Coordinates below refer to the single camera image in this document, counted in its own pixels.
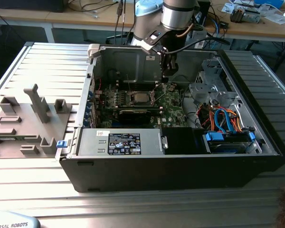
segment floor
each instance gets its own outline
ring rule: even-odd
[[[0,78],[23,47],[24,41],[47,42],[43,29],[36,27],[13,26],[11,28],[6,25],[0,27],[0,33]],[[75,29],[54,29],[54,38],[57,43],[88,43],[86,41],[88,39],[94,43],[104,44],[105,38],[113,35],[112,31],[82,32],[82,30]],[[244,50],[248,42],[247,40],[234,40],[231,49]],[[270,67],[273,67],[278,57],[277,54],[280,52],[280,46],[281,43],[274,45],[272,42],[261,41],[254,44],[251,51],[260,55]],[[285,84],[285,61],[276,74]]]

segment desk leg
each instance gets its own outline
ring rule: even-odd
[[[252,40],[250,43],[246,46],[245,51],[250,51],[253,44],[257,43],[257,40]]]
[[[51,23],[44,23],[43,26],[44,31],[46,32],[47,41],[48,43],[55,43],[53,31],[52,31],[52,24]]]

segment slotted metal surface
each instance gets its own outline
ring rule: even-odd
[[[17,89],[27,83],[39,82],[47,101],[62,97],[73,104],[65,134],[66,139],[70,138],[84,70],[69,70],[79,72],[65,75],[61,67],[54,65],[78,63],[86,66],[87,56],[82,49],[87,50],[87,47],[35,43],[32,48],[24,48],[23,58],[14,63],[15,71],[6,75],[0,97],[4,91],[10,91],[17,99],[29,102],[18,96]],[[34,53],[42,50],[43,54],[31,54],[31,50]],[[68,54],[68,50],[82,51],[82,54]],[[18,69],[22,64],[31,65],[23,72]],[[280,114],[272,113],[276,112],[276,109],[272,111],[272,106],[264,108],[270,114]],[[43,228],[269,228],[275,223],[277,197],[283,185],[285,165],[276,172],[261,174],[240,189],[78,193],[54,159],[0,159],[0,210],[35,216]]]
[[[246,51],[225,52],[285,142],[285,86],[260,57]]]

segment wire bundle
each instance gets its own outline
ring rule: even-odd
[[[196,116],[200,114],[203,106],[197,110]],[[204,128],[209,129],[210,131],[215,131],[217,130],[218,132],[226,133],[226,130],[222,127],[223,124],[226,122],[228,130],[230,132],[242,132],[242,128],[240,127],[239,120],[240,117],[233,112],[230,109],[226,109],[221,106],[214,106],[214,107],[208,107],[209,114],[208,114],[208,119],[206,119],[201,126]],[[225,115],[225,118],[221,121],[219,124],[218,121],[218,115]]]
[[[212,36],[215,34],[215,33],[217,33],[217,37],[219,37],[219,30],[220,29],[223,29],[223,35],[220,37],[220,38],[222,38],[222,39],[224,39],[225,38],[225,33],[227,32],[227,30],[225,30],[223,27],[220,27],[220,19],[219,19],[219,17],[216,15],[216,13],[215,13],[215,10],[213,9],[213,7],[210,5],[210,7],[212,8],[212,10],[213,10],[213,13],[212,12],[208,12],[209,14],[212,14],[213,16],[214,16],[214,18],[212,18],[212,17],[207,17],[207,18],[209,18],[214,24],[215,24],[215,31],[213,32],[213,34],[212,34]],[[206,46],[209,46],[209,48],[210,48],[210,45],[211,44],[213,44],[212,45],[212,47],[211,47],[211,49],[213,49],[214,47],[215,47],[215,45],[216,45],[216,42],[215,41],[208,41],[205,45],[204,45],[204,47],[203,48],[206,48]]]

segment blue clip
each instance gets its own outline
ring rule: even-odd
[[[84,119],[83,125],[84,127],[90,127],[90,121]]]
[[[91,114],[89,113],[89,112],[86,112],[85,113],[85,118],[87,119],[87,118],[89,118],[91,116]]]
[[[249,133],[249,137],[251,138],[252,141],[254,141],[256,139],[256,136],[253,132]]]
[[[220,132],[208,132],[206,135],[207,141],[223,141],[223,134]]]
[[[67,148],[67,141],[66,140],[59,140],[56,144],[57,148]]]
[[[89,91],[89,93],[88,93],[88,97],[89,97],[89,98],[93,97],[93,93],[92,93],[92,91]]]

